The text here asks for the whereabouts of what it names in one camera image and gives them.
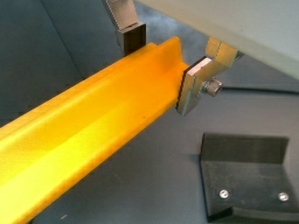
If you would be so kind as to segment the gripper black padded left finger 1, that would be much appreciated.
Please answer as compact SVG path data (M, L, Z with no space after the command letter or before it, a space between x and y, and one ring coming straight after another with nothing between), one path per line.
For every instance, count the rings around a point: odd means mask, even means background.
M101 0L116 28L116 42L127 56L146 46L146 24L139 20L134 0Z

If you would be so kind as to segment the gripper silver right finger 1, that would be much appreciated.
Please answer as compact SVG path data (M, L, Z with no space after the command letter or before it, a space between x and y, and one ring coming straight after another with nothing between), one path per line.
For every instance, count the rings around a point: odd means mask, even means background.
M176 111L182 116L186 116L195 108L202 95L215 96L219 93L223 84L215 76L231 67L238 56L236 48L216 38L208 39L206 56L183 72L176 104Z

